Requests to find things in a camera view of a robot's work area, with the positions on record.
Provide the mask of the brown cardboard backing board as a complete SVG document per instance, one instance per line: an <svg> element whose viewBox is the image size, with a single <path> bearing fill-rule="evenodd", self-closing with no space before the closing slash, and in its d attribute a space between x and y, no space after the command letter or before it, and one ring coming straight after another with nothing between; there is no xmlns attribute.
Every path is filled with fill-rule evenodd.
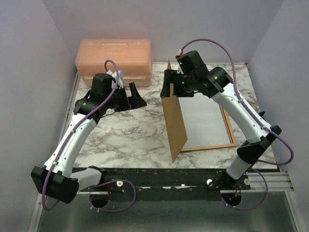
<svg viewBox="0 0 309 232"><path fill-rule="evenodd" d="M170 61L167 69L172 70ZM166 123L171 160L174 162L187 141L187 134L179 99L171 95L161 98Z"/></svg>

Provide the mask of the landscape photo print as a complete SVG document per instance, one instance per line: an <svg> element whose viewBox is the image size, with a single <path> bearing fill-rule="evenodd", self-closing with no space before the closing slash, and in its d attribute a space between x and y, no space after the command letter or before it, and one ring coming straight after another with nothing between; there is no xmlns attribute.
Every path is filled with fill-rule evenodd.
<svg viewBox="0 0 309 232"><path fill-rule="evenodd" d="M198 93L179 101L187 134L182 152L237 146L227 112L212 99Z"/></svg>

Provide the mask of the orange wooden picture frame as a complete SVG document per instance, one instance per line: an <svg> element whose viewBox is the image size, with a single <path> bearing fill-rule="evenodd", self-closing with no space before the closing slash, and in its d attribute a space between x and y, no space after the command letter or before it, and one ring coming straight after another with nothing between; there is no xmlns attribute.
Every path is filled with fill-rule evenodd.
<svg viewBox="0 0 309 232"><path fill-rule="evenodd" d="M182 152L236 147L237 142L227 112L219 106L209 114L205 122L196 119L186 125L188 140Z"/></svg>

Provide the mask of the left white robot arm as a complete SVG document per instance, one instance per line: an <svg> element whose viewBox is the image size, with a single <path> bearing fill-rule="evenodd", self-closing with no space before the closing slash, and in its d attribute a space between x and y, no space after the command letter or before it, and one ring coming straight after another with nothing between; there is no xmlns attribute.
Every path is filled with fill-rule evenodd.
<svg viewBox="0 0 309 232"><path fill-rule="evenodd" d="M45 210L49 209L46 197L56 202L70 203L78 191L87 187L97 191L106 188L107 179L102 176L103 169L90 166L76 173L72 170L84 142L107 110L122 112L147 105L133 82L129 83L129 89L131 95L127 96L115 73L97 73L91 89L76 101L69 127L58 147L42 167L35 166L31 172L31 178L42 195Z"/></svg>

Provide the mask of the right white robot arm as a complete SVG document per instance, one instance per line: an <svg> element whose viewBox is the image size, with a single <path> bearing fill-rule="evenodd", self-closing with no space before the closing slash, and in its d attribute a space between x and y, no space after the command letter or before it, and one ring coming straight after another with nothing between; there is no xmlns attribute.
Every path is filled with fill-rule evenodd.
<svg viewBox="0 0 309 232"><path fill-rule="evenodd" d="M162 99L193 97L195 92L207 96L221 106L236 122L246 140L237 149L237 156L227 167L222 184L227 189L239 185L240 177L252 167L281 133L279 126L271 126L253 110L234 89L232 77L221 67L208 70L206 66L191 72L164 71Z"/></svg>

